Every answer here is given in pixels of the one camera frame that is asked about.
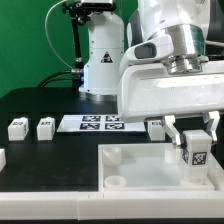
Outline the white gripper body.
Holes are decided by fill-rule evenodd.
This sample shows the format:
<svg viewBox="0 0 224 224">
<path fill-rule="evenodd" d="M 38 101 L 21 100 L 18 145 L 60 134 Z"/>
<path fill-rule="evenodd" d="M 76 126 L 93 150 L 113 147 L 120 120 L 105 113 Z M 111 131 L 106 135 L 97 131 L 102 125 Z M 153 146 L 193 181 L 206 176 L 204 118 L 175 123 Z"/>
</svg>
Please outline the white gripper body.
<svg viewBox="0 0 224 224">
<path fill-rule="evenodd" d="M 203 63 L 202 72 L 178 75 L 169 75 L 161 63 L 131 66 L 121 76 L 117 104 L 126 123 L 224 111 L 224 61 Z"/>
</svg>

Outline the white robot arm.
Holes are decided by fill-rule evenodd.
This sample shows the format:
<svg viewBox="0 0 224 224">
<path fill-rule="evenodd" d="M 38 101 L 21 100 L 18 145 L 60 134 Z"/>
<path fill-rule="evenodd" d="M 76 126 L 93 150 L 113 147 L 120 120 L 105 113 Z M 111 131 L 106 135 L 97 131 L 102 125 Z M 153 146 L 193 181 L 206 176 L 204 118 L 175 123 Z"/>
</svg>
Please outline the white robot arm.
<svg viewBox="0 0 224 224">
<path fill-rule="evenodd" d="M 224 111 L 224 60 L 215 57 L 224 35 L 218 0 L 138 0 L 127 25 L 113 0 L 81 0 L 90 12 L 90 58 L 82 95 L 115 99 L 125 122 L 160 118 L 177 146 L 177 118 L 201 116 L 217 139 Z"/>
</svg>

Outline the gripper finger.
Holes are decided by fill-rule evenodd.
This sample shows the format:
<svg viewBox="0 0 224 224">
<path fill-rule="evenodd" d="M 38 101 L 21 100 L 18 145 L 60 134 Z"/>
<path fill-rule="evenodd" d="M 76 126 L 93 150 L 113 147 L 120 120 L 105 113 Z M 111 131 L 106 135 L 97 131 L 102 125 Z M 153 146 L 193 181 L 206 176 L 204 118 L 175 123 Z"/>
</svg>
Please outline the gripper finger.
<svg viewBox="0 0 224 224">
<path fill-rule="evenodd" d="M 174 115 L 164 116 L 161 119 L 161 124 L 165 133 L 171 138 L 172 144 L 174 145 L 174 147 L 180 148 L 181 147 L 180 133 L 174 126 L 175 116 Z"/>
<path fill-rule="evenodd" d="M 206 124 L 206 133 L 212 138 L 214 144 L 217 143 L 216 129 L 220 121 L 220 115 L 218 111 L 205 112 L 203 114 L 203 120 Z"/>
</svg>

